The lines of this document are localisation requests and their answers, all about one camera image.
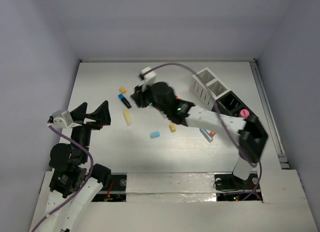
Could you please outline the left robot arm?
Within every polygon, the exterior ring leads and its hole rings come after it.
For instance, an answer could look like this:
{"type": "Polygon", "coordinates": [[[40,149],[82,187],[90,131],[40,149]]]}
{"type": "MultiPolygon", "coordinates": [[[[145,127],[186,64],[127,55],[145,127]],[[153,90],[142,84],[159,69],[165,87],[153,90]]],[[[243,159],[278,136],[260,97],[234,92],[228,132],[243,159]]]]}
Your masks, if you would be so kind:
{"type": "Polygon", "coordinates": [[[50,151],[53,174],[43,218],[34,232],[74,232],[97,193],[112,183],[111,169],[94,163],[89,152],[93,130],[111,124],[108,101],[92,113],[82,103],[72,111],[58,110],[47,121],[48,128],[67,140],[50,151]]]}

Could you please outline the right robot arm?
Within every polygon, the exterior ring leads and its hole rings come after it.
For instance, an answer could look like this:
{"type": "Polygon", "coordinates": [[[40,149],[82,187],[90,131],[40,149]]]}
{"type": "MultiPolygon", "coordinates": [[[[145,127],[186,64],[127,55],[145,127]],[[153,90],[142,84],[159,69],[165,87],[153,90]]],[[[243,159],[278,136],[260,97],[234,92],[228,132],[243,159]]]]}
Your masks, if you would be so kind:
{"type": "Polygon", "coordinates": [[[238,150],[237,162],[230,175],[235,188],[242,188],[249,175],[261,160],[268,134],[259,118],[247,118],[210,111],[193,102],[177,98],[175,91],[166,82],[138,85],[130,96],[139,108],[152,106],[176,125],[213,131],[238,150]]]}

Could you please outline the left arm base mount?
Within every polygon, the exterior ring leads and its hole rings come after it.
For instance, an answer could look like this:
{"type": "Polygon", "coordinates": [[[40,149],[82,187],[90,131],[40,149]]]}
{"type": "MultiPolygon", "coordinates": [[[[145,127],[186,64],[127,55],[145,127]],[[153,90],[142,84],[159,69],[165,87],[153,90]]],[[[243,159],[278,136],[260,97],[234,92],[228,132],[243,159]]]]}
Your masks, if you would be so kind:
{"type": "Polygon", "coordinates": [[[127,199],[127,174],[116,173],[111,175],[108,188],[100,190],[92,199],[92,202],[125,202],[127,199]]]}

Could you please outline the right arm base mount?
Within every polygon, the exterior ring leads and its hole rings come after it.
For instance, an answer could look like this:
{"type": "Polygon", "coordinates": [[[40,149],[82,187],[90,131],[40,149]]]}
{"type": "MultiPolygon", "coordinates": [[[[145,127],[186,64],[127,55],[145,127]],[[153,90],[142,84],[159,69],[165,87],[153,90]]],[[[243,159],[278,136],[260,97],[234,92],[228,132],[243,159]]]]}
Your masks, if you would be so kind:
{"type": "Polygon", "coordinates": [[[231,173],[218,173],[214,175],[213,187],[218,202],[263,200],[257,173],[251,173],[247,180],[237,178],[231,173]]]}

